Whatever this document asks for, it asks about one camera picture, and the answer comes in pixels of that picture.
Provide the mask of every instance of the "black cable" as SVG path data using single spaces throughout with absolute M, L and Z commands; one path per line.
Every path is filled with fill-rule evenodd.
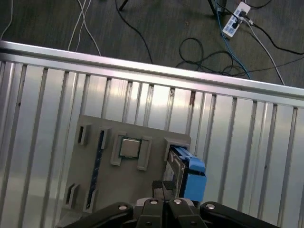
M 230 13 L 231 15 L 233 15 L 236 19 L 237 19 L 237 21 L 236 21 L 236 23 L 238 24 L 238 17 L 232 12 L 232 11 L 230 11 L 230 10 L 228 10 L 226 7 L 224 7 L 224 6 L 222 6 L 221 4 L 219 4 L 218 2 L 217 2 L 217 4 L 221 7 L 221 8 L 223 8 L 224 10 L 226 10 L 228 13 Z
M 252 26 L 254 26 L 254 27 L 258 28 L 259 30 L 261 30 L 269 38 L 270 42 L 273 44 L 273 46 L 275 46 L 275 48 L 277 48 L 279 50 L 282 50 L 282 51 L 290 52 L 290 53 L 293 53 L 293 54 L 296 54 L 296 55 L 304 55 L 304 52 L 297 52 L 297 51 L 289 50 L 289 49 L 286 49 L 286 48 L 283 48 L 283 47 L 279 47 L 278 45 L 276 45 L 274 43 L 274 41 L 272 40 L 271 36 L 264 29 L 262 29 L 260 26 L 258 26 L 255 23 L 253 23 Z
M 300 61 L 301 59 L 304 59 L 304 57 L 295 59 L 295 60 L 293 60 L 293 61 L 290 61 L 290 62 L 281 64 L 281 65 L 277 65 L 276 68 L 278 68 L 278 67 L 283 67 L 283 66 L 286 66 L 286 65 L 288 65 L 288 64 L 291 64 L 291 63 Z M 275 67 L 263 68 L 263 69 L 258 69 L 258 70 L 250 70 L 250 71 L 248 71 L 248 72 L 249 72 L 249 73 L 250 73 L 250 72 L 258 72 L 258 71 L 271 70 L 271 69 L 275 69 Z M 241 73 L 239 73 L 239 74 L 234 74 L 234 75 L 232 75 L 232 76 L 240 76 L 240 75 L 241 75 Z
M 278 75 L 278 77 L 279 77 L 279 79 L 280 79 L 282 85 L 285 86 L 284 79 L 283 79 L 283 77 L 282 77 L 282 75 L 281 75 L 279 69 L 276 67 L 276 63 L 275 63 L 274 59 L 272 58 L 271 54 L 269 53 L 269 51 L 267 50 L 267 48 L 264 46 L 264 44 L 262 43 L 262 41 L 261 41 L 261 40 L 257 37 L 257 35 L 255 34 L 255 32 L 254 32 L 254 30 L 253 30 L 251 24 L 250 24 L 246 19 L 245 19 L 244 21 L 245 21 L 245 22 L 247 23 L 247 25 L 250 27 L 250 30 L 251 30 L 250 35 L 251 35 L 252 37 L 255 38 L 255 41 L 258 42 L 258 44 L 263 48 L 263 50 L 264 50 L 264 51 L 266 52 L 266 54 L 269 56 L 271 62 L 273 63 L 273 65 L 274 65 L 274 67 L 275 67 L 276 73 L 277 73 L 277 75 Z
M 188 40 L 194 40 L 194 41 L 197 42 L 198 45 L 199 45 L 199 48 L 200 48 L 200 59 L 199 59 L 198 61 L 187 60 L 187 59 L 184 58 L 184 56 L 183 56 L 182 53 L 181 53 L 181 48 L 182 48 L 183 44 L 184 44 L 186 41 L 188 41 Z M 217 71 L 217 70 L 213 70 L 213 69 L 211 69 L 211 68 L 209 68 L 209 67 L 206 67 L 206 66 L 204 66 L 204 65 L 202 64 L 203 61 L 209 59 L 209 58 L 212 57 L 212 56 L 218 55 L 218 54 L 226 54 L 226 55 L 228 55 L 229 58 L 230 58 L 230 60 L 231 60 L 231 65 L 225 67 L 222 71 Z M 241 68 L 240 66 L 234 65 L 234 61 L 235 61 L 235 60 L 233 59 L 233 56 L 232 56 L 228 51 L 216 51 L 216 52 L 214 52 L 214 53 L 209 54 L 207 57 L 204 57 L 204 47 L 203 47 L 203 44 L 202 44 L 198 39 L 196 39 L 196 38 L 186 38 L 186 39 L 184 39 L 184 40 L 181 42 L 180 47 L 179 47 L 179 55 L 180 55 L 180 58 L 182 59 L 182 61 L 179 62 L 179 63 L 176 65 L 176 67 L 179 67 L 181 64 L 187 63 L 187 64 L 191 64 L 191 65 L 196 65 L 196 66 L 197 66 L 196 71 L 198 71 L 198 70 L 200 70 L 200 69 L 204 71 L 204 70 L 206 69 L 206 70 L 208 70 L 210 73 L 220 74 L 220 75 L 224 75 L 224 76 L 233 76 L 232 74 L 230 74 L 230 71 L 231 71 L 231 69 L 233 69 L 233 68 L 244 70 L 244 69 Z M 243 73 L 241 73 L 241 74 L 238 75 L 238 76 L 243 76 L 243 75 L 245 75 L 245 74 L 246 74 L 246 73 L 243 72 Z
M 134 28 L 132 25 L 130 25 L 130 24 L 123 18 L 123 16 L 121 15 L 120 11 L 118 10 L 117 0 L 115 0 L 115 6 L 116 6 L 116 11 L 117 11 L 118 15 L 120 16 L 120 18 L 123 20 L 123 22 L 124 22 L 127 26 L 129 26 L 131 29 L 133 29 L 133 30 L 142 38 L 142 40 L 143 40 L 143 42 L 144 42 L 144 45 L 146 46 L 146 49 L 147 49 L 147 51 L 148 51 L 148 55 L 149 55 L 149 59 L 150 59 L 150 61 L 151 61 L 151 64 L 153 64 L 152 57 L 151 57 L 151 54 L 150 54 L 148 45 L 147 45 L 147 43 L 146 43 L 146 40 L 144 39 L 144 37 L 142 36 L 142 34 L 141 34 L 136 28 Z
M 248 3 L 246 3 L 248 6 L 250 6 L 253 10 L 257 10 L 257 9 L 261 9 L 265 6 L 267 6 L 269 3 L 271 3 L 272 0 L 269 0 L 268 2 L 266 2 L 264 5 L 261 5 L 261 6 L 252 6 L 252 5 L 249 5 Z
M 210 8 L 211 8 L 212 13 L 214 14 L 214 16 L 216 16 L 216 15 L 217 15 L 217 13 L 219 13 L 219 15 L 220 15 L 220 16 L 225 16 L 225 15 L 227 15 L 227 14 L 226 14 L 226 13 L 224 13 L 224 12 L 218 12 L 218 10 L 217 10 L 217 9 L 215 9 L 215 7 L 213 6 L 213 2 L 212 2 L 212 0 L 208 0 L 208 3 L 209 3 L 209 5 L 210 5 Z

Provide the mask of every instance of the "gray carpet floor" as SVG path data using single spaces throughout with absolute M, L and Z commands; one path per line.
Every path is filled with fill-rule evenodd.
M 10 20 L 10 1 L 1 0 L 0 31 L 3 31 Z M 248 0 L 252 5 L 261 5 L 266 1 Z M 227 2 L 227 7 L 231 10 L 237 5 L 238 0 Z M 303 11 L 303 0 L 273 0 L 263 9 L 251 10 L 249 16 L 273 37 L 277 45 L 303 51 Z M 76 0 L 15 0 L 13 23 L 3 39 L 67 50 L 79 12 L 80 7 Z M 207 0 L 130 0 L 122 14 L 145 37 L 154 64 L 176 66 L 181 61 L 179 45 L 188 37 L 202 42 L 204 56 L 226 49 Z M 229 16 L 226 16 L 223 24 L 228 19 Z M 114 0 L 92 0 L 86 22 L 102 56 L 150 62 L 139 35 L 119 18 Z M 71 50 L 76 48 L 79 27 L 80 24 Z M 258 30 L 256 33 L 277 65 L 301 57 L 275 49 L 264 34 Z M 273 67 L 268 55 L 251 37 L 245 25 L 242 25 L 229 43 L 248 70 Z M 98 54 L 84 29 L 78 52 Z M 193 61 L 199 60 L 201 55 L 194 41 L 185 43 L 182 53 L 185 58 Z M 204 65 L 221 70 L 229 65 L 229 59 L 225 55 L 217 55 L 205 61 Z M 181 67 L 196 68 L 188 64 Z M 280 72 L 286 85 L 304 88 L 304 60 L 283 66 Z M 253 80 L 280 84 L 274 69 L 251 73 L 251 77 Z

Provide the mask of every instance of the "cable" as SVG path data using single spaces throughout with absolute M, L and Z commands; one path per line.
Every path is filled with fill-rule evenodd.
M 10 7 L 10 21 L 9 24 L 7 25 L 7 27 L 4 29 L 4 31 L 2 32 L 1 36 L 0 36 L 0 40 L 2 40 L 4 33 L 9 29 L 12 21 L 13 21 L 13 8 L 14 8 L 14 1 L 11 0 L 11 7 Z
M 214 14 L 214 16 L 216 16 L 216 15 L 217 15 L 217 12 L 218 12 L 218 9 L 215 9 L 215 8 L 217 8 L 216 5 L 215 5 L 215 7 L 213 6 L 212 0 L 208 0 L 208 3 L 209 3 L 209 5 L 210 5 L 210 8 L 211 8 L 211 10 L 212 10 L 212 13 Z M 225 15 L 227 15 L 227 14 L 225 14 L 224 12 L 220 12 L 220 15 L 221 15 L 221 16 L 225 16 Z
M 282 50 L 282 51 L 290 52 L 290 53 L 293 53 L 293 54 L 296 54 L 296 55 L 304 55 L 304 52 L 297 52 L 297 51 L 293 51 L 293 50 L 289 50 L 289 49 L 277 46 L 274 43 L 274 41 L 272 40 L 271 36 L 264 29 L 262 29 L 260 26 L 258 26 L 255 23 L 253 23 L 252 26 L 254 26 L 254 27 L 258 28 L 259 30 L 261 30 L 269 38 L 270 42 L 273 44 L 273 46 L 275 46 L 275 48 L 277 48 L 279 50 Z
M 89 4 L 88 4 L 87 7 L 86 7 L 85 17 L 86 17 L 86 12 L 87 12 L 87 10 L 89 9 L 89 7 L 90 7 L 90 5 L 91 5 L 91 1 L 92 1 L 92 0 L 89 1 Z M 81 31 L 82 31 L 82 27 L 83 27 L 83 26 L 84 26 L 84 21 L 82 21 L 82 24 L 81 24 L 81 27 L 80 27 L 80 30 L 79 30 L 78 43 L 77 43 L 77 47 L 76 47 L 76 49 L 75 49 L 75 52 L 77 52 L 78 47 L 79 47 L 79 44 L 80 44 Z
M 301 57 L 301 58 L 292 60 L 292 61 L 287 62 L 287 63 L 283 63 L 283 64 L 280 64 L 280 65 L 277 65 L 276 67 L 277 67 L 277 68 L 283 67 L 283 66 L 289 65 L 289 64 L 291 64 L 291 63 L 295 63 L 295 62 L 297 62 L 297 61 L 300 61 L 300 60 L 302 60 L 302 59 L 304 59 L 304 57 Z M 262 68 L 262 69 L 258 69 L 258 70 L 250 70 L 250 71 L 248 71 L 248 73 L 258 72 L 258 71 L 264 71 L 264 70 L 271 70 L 271 69 L 275 69 L 275 67 Z M 234 75 L 232 75 L 232 76 L 239 76 L 239 75 L 241 75 L 241 73 L 234 74 Z
M 285 86 L 284 80 L 283 80 L 283 78 L 282 78 L 282 76 L 281 76 L 281 74 L 280 74 L 280 72 L 279 72 L 279 70 L 278 70 L 278 68 L 277 68 L 277 66 L 276 66 L 276 63 L 275 63 L 274 59 L 273 59 L 272 56 L 271 56 L 271 54 L 269 53 L 269 51 L 267 50 L 267 48 L 263 45 L 263 43 L 260 41 L 260 39 L 257 37 L 257 35 L 255 34 L 254 30 L 252 29 L 252 26 L 250 25 L 250 23 L 249 23 L 246 19 L 244 19 L 244 21 L 245 21 L 245 22 L 247 23 L 247 25 L 249 26 L 249 28 L 250 28 L 252 34 L 255 36 L 255 38 L 256 38 L 256 40 L 258 41 L 258 43 L 262 46 L 262 48 L 263 48 L 263 49 L 265 50 L 265 52 L 268 54 L 270 60 L 272 61 L 273 65 L 275 66 L 275 70 L 276 70 L 276 72 L 277 72 L 277 75 L 279 76 L 279 78 L 280 78 L 282 84 Z
M 71 48 L 72 40 L 73 40 L 73 37 L 74 37 L 74 35 L 75 35 L 75 31 L 76 31 L 76 28 L 77 28 L 77 25 L 78 25 L 78 23 L 79 23 L 80 18 L 81 18 L 81 12 L 80 12 L 80 14 L 79 14 L 79 16 L 78 16 L 77 22 L 76 22 L 75 27 L 74 27 L 73 32 L 72 32 L 72 36 L 71 36 L 70 42 L 69 42 L 69 44 L 68 44 L 68 46 L 67 46 L 67 50 L 68 50 L 68 51 L 69 51 L 70 48 Z
M 83 7 L 81 6 L 80 0 L 77 0 L 77 1 L 79 3 L 80 8 L 81 8 L 81 13 L 82 13 L 82 17 L 83 17 L 83 20 L 84 20 L 85 29 L 86 29 L 87 33 L 89 34 L 89 36 L 91 37 L 92 41 L 94 42 L 95 47 L 96 47 L 96 49 L 98 51 L 98 54 L 101 56 L 99 48 L 98 48 L 98 45 L 97 45 L 96 41 L 94 40 L 92 34 L 90 33 L 89 29 L 86 26 L 86 17 L 85 17 L 85 14 L 84 14 L 84 6 Z
M 123 20 L 123 22 L 124 22 L 127 26 L 129 26 L 131 29 L 133 29 L 133 30 L 142 38 L 142 40 L 143 40 L 143 42 L 144 42 L 144 45 L 146 46 L 146 49 L 147 49 L 147 51 L 148 51 L 148 55 L 149 55 L 149 59 L 150 59 L 150 61 L 151 61 L 151 64 L 153 64 L 152 57 L 151 57 L 151 54 L 150 54 L 148 45 L 147 45 L 147 43 L 146 43 L 146 40 L 143 38 L 142 34 L 141 34 L 136 28 L 134 28 L 132 25 L 130 25 L 130 24 L 123 18 L 122 14 L 121 14 L 120 11 L 118 10 L 117 0 L 115 0 L 115 6 L 116 6 L 116 11 L 117 11 L 118 15 L 120 16 L 120 18 Z
M 98 45 L 97 45 L 97 43 L 96 43 L 94 37 L 93 37 L 92 34 L 90 33 L 89 29 L 88 29 L 87 26 L 86 26 L 86 17 L 85 17 L 85 14 L 84 14 L 84 6 L 85 6 L 85 3 L 86 3 L 86 0 L 85 0 L 85 2 L 84 2 L 83 5 L 81 5 L 80 0 L 77 0 L 77 1 L 78 1 L 79 6 L 80 6 L 80 9 L 81 9 L 81 14 L 80 14 L 80 16 L 82 15 L 83 24 L 85 25 L 85 29 L 86 29 L 87 33 L 89 34 L 90 38 L 92 39 L 92 41 L 94 42 L 94 45 L 95 45 L 95 47 L 96 47 L 96 49 L 97 49 L 97 51 L 98 51 L 98 54 L 101 56 L 101 53 L 100 53 L 99 48 L 98 48 Z M 74 27 L 74 30 L 73 30 L 73 33 L 72 33 L 72 37 L 71 37 L 71 39 L 70 39 L 70 42 L 69 42 L 69 45 L 68 45 L 68 48 L 67 48 L 68 51 L 70 50 L 71 43 L 72 43 L 72 39 L 73 39 L 73 36 L 74 36 L 74 34 L 75 34 L 76 27 L 77 27 L 77 25 L 78 25 L 78 23 L 79 23 L 79 19 L 80 19 L 80 17 L 78 17 L 78 20 L 77 20 L 76 25 L 75 25 L 75 27 Z
M 193 40 L 195 41 L 196 43 L 198 43 L 199 45 L 199 48 L 200 48 L 200 59 L 198 61 L 192 61 L 192 60 L 186 60 L 184 58 L 184 56 L 182 55 L 181 53 L 181 48 L 183 46 L 183 44 L 188 41 L 188 40 Z M 206 67 L 204 66 L 202 63 L 203 61 L 207 60 L 208 58 L 212 57 L 212 56 L 215 56 L 215 55 L 219 55 L 219 54 L 226 54 L 229 56 L 230 60 L 231 60 L 231 65 L 225 67 L 222 71 L 217 71 L 217 70 L 213 70 L 213 69 L 210 69 L 209 67 Z M 179 47 L 179 55 L 180 55 L 180 58 L 182 59 L 181 62 L 179 62 L 176 67 L 179 67 L 181 64 L 183 63 L 188 63 L 188 64 L 191 64 L 191 65 L 196 65 L 197 68 L 196 70 L 198 71 L 199 69 L 201 70 L 208 70 L 209 72 L 211 73 L 215 73 L 215 74 L 220 74 L 220 75 L 224 75 L 224 76 L 232 76 L 229 72 L 227 72 L 226 70 L 229 69 L 231 71 L 231 69 L 235 68 L 235 69 L 240 69 L 241 67 L 240 66 L 236 66 L 234 65 L 234 59 L 233 59 L 233 56 L 228 52 L 228 51 L 216 51 L 214 53 L 211 53 L 210 55 L 208 55 L 207 57 L 204 57 L 204 48 L 203 48 L 203 44 L 196 38 L 186 38 L 184 39 L 181 44 L 180 44 L 180 47 Z
M 257 10 L 257 9 L 261 9 L 265 6 L 267 6 L 269 3 L 271 3 L 272 0 L 269 0 L 268 2 L 266 2 L 264 5 L 261 5 L 261 6 L 252 6 L 252 5 L 249 5 L 248 3 L 246 3 L 248 6 L 250 6 L 253 10 Z
M 238 24 L 238 22 L 239 22 L 238 17 L 237 17 L 232 11 L 228 10 L 226 7 L 222 6 L 222 5 L 219 4 L 218 2 L 217 2 L 217 4 L 218 4 L 221 8 L 223 8 L 224 10 L 226 10 L 228 13 L 230 13 L 231 15 L 233 15 L 233 16 L 237 19 L 236 22 L 237 22 L 237 24 Z
M 218 13 L 218 12 L 217 12 L 217 17 L 218 17 L 218 25 L 219 25 L 219 28 L 220 28 L 220 32 L 221 32 L 221 35 L 222 35 L 222 37 L 223 37 L 223 40 L 224 40 L 224 42 L 225 42 L 225 44 L 226 44 L 227 49 L 229 50 L 229 52 L 231 53 L 231 55 L 233 56 L 233 58 L 242 66 L 242 68 L 243 68 L 244 71 L 246 72 L 248 78 L 251 80 L 251 77 L 250 77 L 248 71 L 246 70 L 246 68 L 244 67 L 244 65 L 238 60 L 238 58 L 233 54 L 233 52 L 232 52 L 232 50 L 231 50 L 229 44 L 227 43 L 227 41 L 226 41 L 226 39 L 225 39 L 225 37 L 224 37 L 223 29 L 222 29 L 222 26 L 221 26 L 221 24 L 220 24 L 219 13 Z

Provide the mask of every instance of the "white cable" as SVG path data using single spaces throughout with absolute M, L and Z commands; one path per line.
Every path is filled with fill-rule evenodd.
M 87 12 L 87 10 L 88 10 L 89 7 L 90 7 L 91 1 L 92 1 L 92 0 L 89 1 L 89 4 L 88 4 L 87 7 L 86 7 L 85 17 L 86 17 L 86 12 Z M 83 26 L 84 26 L 84 22 L 82 22 L 81 27 L 80 27 L 80 30 L 79 30 L 78 43 L 77 43 L 77 47 L 76 47 L 75 52 L 77 52 L 78 47 L 79 47 L 79 44 L 80 44 L 81 31 L 82 31 L 82 27 L 83 27 Z
M 75 35 L 76 27 L 77 27 L 77 25 L 78 25 L 78 23 L 79 23 L 80 17 L 81 17 L 81 12 L 80 12 L 80 14 L 79 14 L 79 16 L 78 16 L 77 22 L 76 22 L 75 27 L 74 27 L 73 32 L 72 32 L 72 36 L 71 36 L 70 42 L 69 42 L 69 44 L 68 44 L 68 46 L 67 46 L 67 50 L 68 50 L 68 51 L 70 50 L 70 47 L 71 47 L 71 44 L 72 44 L 72 40 L 73 40 L 73 37 L 74 37 L 74 35 Z
M 254 37 L 256 38 L 256 40 L 259 42 L 259 44 L 262 46 L 262 48 L 263 48 L 263 49 L 265 50 L 265 52 L 268 54 L 269 58 L 271 59 L 273 65 L 274 65 L 274 67 L 275 67 L 275 70 L 276 70 L 276 72 L 277 72 L 277 75 L 279 76 L 279 78 L 280 78 L 282 84 L 285 86 L 285 82 L 284 82 L 284 80 L 283 80 L 283 78 L 282 78 L 282 76 L 281 76 L 281 74 L 280 74 L 280 72 L 279 72 L 279 70 L 278 70 L 278 68 L 277 68 L 277 66 L 276 66 L 276 63 L 275 63 L 274 59 L 273 59 L 272 56 L 271 56 L 271 54 L 269 53 L 269 51 L 267 50 L 267 48 L 263 45 L 263 43 L 260 41 L 260 39 L 259 39 L 259 38 L 257 37 L 257 35 L 255 34 L 254 30 L 252 29 L 251 24 L 250 24 L 246 19 L 243 19 L 243 21 L 245 21 L 245 22 L 248 24 L 248 26 L 249 26 L 249 28 L 251 29 L 251 32 L 252 32 L 252 34 L 254 35 Z
M 89 29 L 88 29 L 87 26 L 86 26 L 86 18 L 85 18 L 85 14 L 84 14 L 84 8 L 82 7 L 80 0 L 77 0 L 77 1 L 78 1 L 78 3 L 79 3 L 80 8 L 81 8 L 81 13 L 82 13 L 82 17 L 83 17 L 83 19 L 84 19 L 85 29 L 86 29 L 87 33 L 89 34 L 89 36 L 91 37 L 92 41 L 94 42 L 95 47 L 96 47 L 96 49 L 97 49 L 97 51 L 98 51 L 98 54 L 101 56 L 100 51 L 99 51 L 99 48 L 98 48 L 98 45 L 97 45 L 96 41 L 94 40 L 92 34 L 90 33 Z
M 0 36 L 0 40 L 2 40 L 4 33 L 6 32 L 6 30 L 9 29 L 9 27 L 10 27 L 12 21 L 13 21 L 13 4 L 14 4 L 14 1 L 11 0 L 10 21 L 9 21 L 9 24 L 7 25 L 7 27 L 6 27 L 6 28 L 4 29 L 4 31 L 2 32 L 2 34 L 1 34 L 1 36 Z

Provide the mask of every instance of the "white power strip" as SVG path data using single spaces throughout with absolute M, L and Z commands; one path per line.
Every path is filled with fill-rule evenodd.
M 236 15 L 238 18 L 240 18 L 239 13 L 244 11 L 246 12 L 246 14 L 248 14 L 248 12 L 250 11 L 251 7 L 248 6 L 247 4 L 245 4 L 244 2 L 240 2 L 240 4 L 238 5 L 236 11 L 234 11 L 234 15 Z M 233 37 L 235 32 L 237 31 L 238 27 L 240 26 L 240 24 L 242 23 L 242 20 L 239 19 L 238 20 L 238 25 L 236 28 L 233 28 L 232 25 L 237 21 L 236 17 L 231 15 L 231 18 L 229 19 L 229 21 L 227 22 L 226 26 L 223 28 L 223 33 L 225 33 L 227 36 L 229 37 Z

